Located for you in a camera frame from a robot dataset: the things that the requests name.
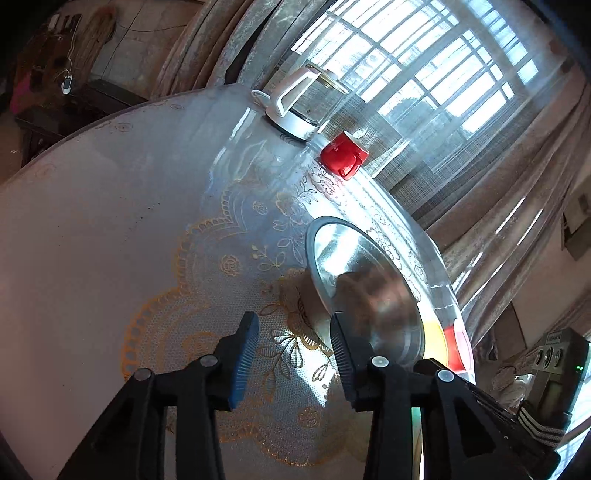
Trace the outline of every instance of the cup handle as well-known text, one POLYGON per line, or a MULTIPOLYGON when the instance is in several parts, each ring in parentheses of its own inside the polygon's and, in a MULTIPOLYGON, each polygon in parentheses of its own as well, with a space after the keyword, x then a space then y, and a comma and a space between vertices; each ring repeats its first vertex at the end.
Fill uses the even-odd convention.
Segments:
POLYGON ((341 168, 339 170, 340 176, 343 177, 344 180, 350 180, 353 177, 353 175, 357 173, 362 163, 363 162, 361 161, 359 156, 355 154, 355 163, 353 164, 353 166, 349 169, 347 173, 345 173, 344 169, 341 168))

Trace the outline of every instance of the red cup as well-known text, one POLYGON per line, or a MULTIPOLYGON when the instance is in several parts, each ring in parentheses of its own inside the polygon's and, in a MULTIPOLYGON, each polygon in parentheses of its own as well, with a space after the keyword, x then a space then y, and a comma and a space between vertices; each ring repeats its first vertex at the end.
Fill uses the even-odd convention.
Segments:
POLYGON ((447 360, 449 370, 455 373, 472 372, 474 370, 472 346, 462 319, 456 319, 453 325, 443 330, 443 333, 449 352, 447 360))
POLYGON ((349 180, 368 157, 369 152, 349 132, 342 132, 320 152, 320 161, 332 173, 349 180))

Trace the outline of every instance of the kettle handle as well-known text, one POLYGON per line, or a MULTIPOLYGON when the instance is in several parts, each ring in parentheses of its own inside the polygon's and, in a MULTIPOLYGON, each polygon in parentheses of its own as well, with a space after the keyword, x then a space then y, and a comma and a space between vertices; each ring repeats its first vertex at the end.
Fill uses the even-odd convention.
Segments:
POLYGON ((281 117, 294 106, 307 88, 320 76, 318 70, 302 67, 285 77, 271 92, 270 107, 281 117))

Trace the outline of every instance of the glass kettle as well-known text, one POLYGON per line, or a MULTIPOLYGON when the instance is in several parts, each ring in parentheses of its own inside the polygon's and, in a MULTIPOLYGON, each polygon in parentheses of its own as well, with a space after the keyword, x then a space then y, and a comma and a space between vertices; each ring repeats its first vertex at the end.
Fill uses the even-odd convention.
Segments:
POLYGON ((333 72, 308 62, 277 84, 265 113, 286 134, 308 141, 348 93, 333 72))

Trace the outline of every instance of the round table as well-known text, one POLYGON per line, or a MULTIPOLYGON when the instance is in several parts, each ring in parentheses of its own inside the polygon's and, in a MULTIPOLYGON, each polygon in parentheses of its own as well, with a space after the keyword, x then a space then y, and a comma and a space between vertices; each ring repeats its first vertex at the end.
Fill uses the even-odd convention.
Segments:
MULTIPOLYGON (((228 479, 362 477, 371 415, 346 402, 293 282, 307 225, 332 215, 367 232, 426 326, 460 312, 431 239, 363 170, 327 172, 324 145, 222 86, 104 119, 1 187, 0 430, 35 480, 57 476, 137 368, 211 353, 245 310, 261 335, 244 401, 217 416, 228 479)), ((447 361, 433 336, 425 356, 447 361)))

